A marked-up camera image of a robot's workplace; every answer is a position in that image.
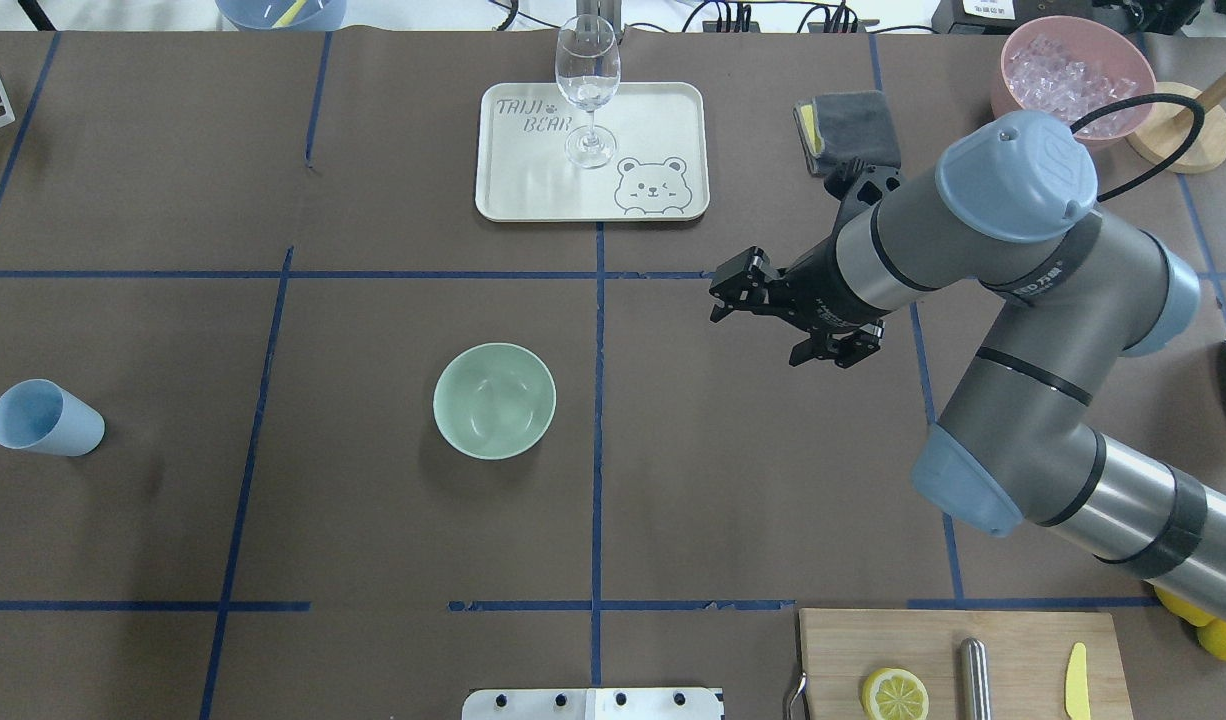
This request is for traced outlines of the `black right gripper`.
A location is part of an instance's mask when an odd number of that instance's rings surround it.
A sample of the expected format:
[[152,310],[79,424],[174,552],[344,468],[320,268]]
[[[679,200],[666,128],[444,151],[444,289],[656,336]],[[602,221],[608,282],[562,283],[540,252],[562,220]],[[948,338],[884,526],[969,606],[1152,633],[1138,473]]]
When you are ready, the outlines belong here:
[[736,312],[772,315],[779,307],[787,323],[808,332],[808,339],[792,347],[790,366],[829,359],[851,368],[881,348],[884,313],[850,289],[836,240],[821,240],[770,281],[767,255],[741,251],[715,269],[707,292],[715,301],[710,323],[722,323]]

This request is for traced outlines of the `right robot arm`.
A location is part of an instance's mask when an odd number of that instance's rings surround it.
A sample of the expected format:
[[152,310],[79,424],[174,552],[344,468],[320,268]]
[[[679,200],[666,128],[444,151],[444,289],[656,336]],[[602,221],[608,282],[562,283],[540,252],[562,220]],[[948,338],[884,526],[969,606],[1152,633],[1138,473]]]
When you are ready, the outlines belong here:
[[1226,496],[1090,428],[1121,357],[1160,351],[1201,304],[1194,270],[1097,201],[1087,148],[1011,110],[884,188],[785,269],[752,247],[718,266],[712,320],[745,312],[805,332],[792,366],[873,354],[881,323],[973,278],[1000,314],[934,421],[913,484],[993,537],[1029,521],[1226,621]]

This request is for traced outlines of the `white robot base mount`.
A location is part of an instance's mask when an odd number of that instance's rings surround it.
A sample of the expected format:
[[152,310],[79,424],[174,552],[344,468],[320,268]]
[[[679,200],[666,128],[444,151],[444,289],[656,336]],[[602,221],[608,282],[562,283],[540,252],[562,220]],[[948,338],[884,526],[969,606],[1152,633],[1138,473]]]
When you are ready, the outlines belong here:
[[725,719],[721,691],[705,687],[473,691],[462,719]]

